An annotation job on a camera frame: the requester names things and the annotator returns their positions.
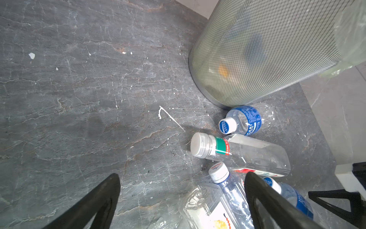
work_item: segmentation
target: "bottle cap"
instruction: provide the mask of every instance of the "bottle cap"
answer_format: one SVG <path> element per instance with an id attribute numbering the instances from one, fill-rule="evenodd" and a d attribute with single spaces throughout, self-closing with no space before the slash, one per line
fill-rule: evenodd
<path id="1" fill-rule="evenodd" d="M 221 119 L 219 123 L 219 129 L 223 134 L 230 134 L 234 131 L 236 131 L 238 125 L 235 121 L 235 119 L 229 117 Z"/>
<path id="2" fill-rule="evenodd" d="M 229 177 L 230 172 L 223 162 L 219 162 L 214 164 L 208 170 L 208 174 L 210 174 L 210 177 L 213 180 L 213 182 L 215 184 L 218 184 L 225 181 Z"/>
<path id="3" fill-rule="evenodd" d="M 195 133 L 191 139 L 191 153 L 198 158 L 206 158 L 211 150 L 211 138 L 205 133 Z"/>
<path id="4" fill-rule="evenodd" d="M 271 177 L 265 177 L 263 180 L 271 186 L 278 194 L 281 194 L 282 188 L 281 186 Z"/>

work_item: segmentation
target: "crushed plastic bottle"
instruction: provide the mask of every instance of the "crushed plastic bottle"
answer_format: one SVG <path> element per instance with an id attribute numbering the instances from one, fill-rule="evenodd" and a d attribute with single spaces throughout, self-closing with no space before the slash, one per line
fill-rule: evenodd
<path id="1" fill-rule="evenodd" d="M 219 123 L 223 134 L 251 135 L 259 129 L 276 124 L 273 108 L 265 103 L 256 103 L 252 106 L 241 106 L 231 109 L 226 118 Z"/>
<path id="2" fill-rule="evenodd" d="M 289 201 L 292 206 L 296 207 L 310 219 L 314 220 L 314 218 L 317 218 L 317 214 L 311 208 L 310 203 L 306 201 L 305 198 L 296 191 L 296 189 L 285 183 L 277 183 L 271 177 L 265 177 L 263 180 L 278 192 L 278 194 Z"/>
<path id="3" fill-rule="evenodd" d="M 226 178 L 219 177 L 222 169 L 223 167 L 220 172 L 214 169 L 214 174 L 211 175 L 215 182 L 221 182 L 218 184 L 199 184 L 181 201 L 179 212 L 188 222 L 185 225 L 189 228 L 254 228 L 244 188 L 241 185 L 242 180 L 231 175 L 227 168 L 226 172 L 223 172 L 227 173 Z"/>
<path id="4" fill-rule="evenodd" d="M 284 148 L 241 134 L 218 138 L 195 133 L 191 140 L 191 153 L 198 158 L 224 162 L 230 170 L 239 173 L 283 177 L 291 171 Z"/>
<path id="5" fill-rule="evenodd" d="M 213 182 L 220 186 L 223 191 L 239 228 L 254 228 L 245 196 L 243 180 L 237 177 L 235 173 L 231 174 L 223 162 L 214 164 L 208 173 Z"/>

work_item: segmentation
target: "mesh trash can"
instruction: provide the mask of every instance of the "mesh trash can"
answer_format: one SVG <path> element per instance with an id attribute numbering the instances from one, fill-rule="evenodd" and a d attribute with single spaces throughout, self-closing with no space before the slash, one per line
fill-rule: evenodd
<path id="1" fill-rule="evenodd" d="M 228 109 L 337 68 L 345 59 L 337 39 L 344 42 L 344 25 L 365 16 L 359 10 L 365 1 L 220 0 L 190 52 L 193 80 L 211 102 Z M 358 11 L 359 18 L 340 20 L 354 2 L 359 5 L 350 15 Z M 352 42 L 366 53 L 363 35 L 361 43 Z"/>

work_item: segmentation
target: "white speck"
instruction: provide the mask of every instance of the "white speck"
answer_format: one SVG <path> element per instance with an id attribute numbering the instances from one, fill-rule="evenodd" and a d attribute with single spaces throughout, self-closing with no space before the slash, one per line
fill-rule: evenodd
<path id="1" fill-rule="evenodd" d="M 159 114 L 158 114 L 158 117 L 159 119 L 161 119 L 161 115 L 160 115 L 160 112 L 161 110 L 163 110 L 184 132 L 186 132 L 183 127 L 162 107 L 162 106 L 159 106 L 160 109 L 159 109 Z"/>
<path id="2" fill-rule="evenodd" d="M 32 60 L 34 60 L 34 58 L 36 57 L 36 55 L 35 55 L 34 53 L 32 53 L 32 52 L 31 52 L 31 53 L 29 53 L 28 55 L 29 55 L 29 57 L 30 57 Z"/>

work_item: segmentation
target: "dark gray stone surface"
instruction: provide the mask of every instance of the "dark gray stone surface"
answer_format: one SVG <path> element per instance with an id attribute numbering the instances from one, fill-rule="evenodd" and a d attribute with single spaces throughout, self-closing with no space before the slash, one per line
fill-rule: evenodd
<path id="1" fill-rule="evenodd" d="M 167 0 L 0 6 L 0 227 L 40 228 L 111 173 L 121 179 L 112 228 L 174 222 L 178 200 L 209 180 L 209 162 L 190 156 L 190 138 L 218 135 L 226 114 L 188 70 L 207 20 Z M 340 188 L 300 86 L 265 101 L 277 107 L 280 126 L 253 137 L 286 149 L 292 173 L 282 180 L 304 195 Z M 185 131 L 163 111 L 159 119 L 160 106 Z M 319 209 L 330 228 L 349 226 Z"/>

